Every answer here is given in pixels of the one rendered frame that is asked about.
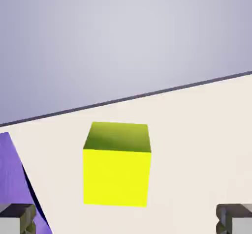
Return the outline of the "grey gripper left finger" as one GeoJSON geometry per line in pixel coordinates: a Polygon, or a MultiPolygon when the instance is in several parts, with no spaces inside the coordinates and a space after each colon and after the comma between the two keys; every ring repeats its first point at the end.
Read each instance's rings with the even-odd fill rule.
{"type": "Polygon", "coordinates": [[[36,234],[33,204],[0,204],[0,234],[36,234]]]}

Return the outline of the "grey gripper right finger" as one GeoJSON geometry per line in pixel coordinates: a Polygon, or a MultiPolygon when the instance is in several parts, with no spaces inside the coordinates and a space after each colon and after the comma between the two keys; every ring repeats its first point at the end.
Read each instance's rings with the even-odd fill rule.
{"type": "Polygon", "coordinates": [[[216,234],[252,234],[252,204],[218,204],[216,234]]]}

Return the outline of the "small yellow cube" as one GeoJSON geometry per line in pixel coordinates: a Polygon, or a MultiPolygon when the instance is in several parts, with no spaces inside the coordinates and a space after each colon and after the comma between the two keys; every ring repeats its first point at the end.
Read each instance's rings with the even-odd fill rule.
{"type": "Polygon", "coordinates": [[[84,203],[146,207],[151,155],[146,124],[93,122],[83,147],[84,203]]]}

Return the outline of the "large purple box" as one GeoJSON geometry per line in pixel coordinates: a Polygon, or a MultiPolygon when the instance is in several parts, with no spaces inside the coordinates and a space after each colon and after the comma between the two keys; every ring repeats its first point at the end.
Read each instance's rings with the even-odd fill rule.
{"type": "Polygon", "coordinates": [[[53,234],[8,132],[0,133],[0,205],[33,204],[36,234],[53,234]]]}

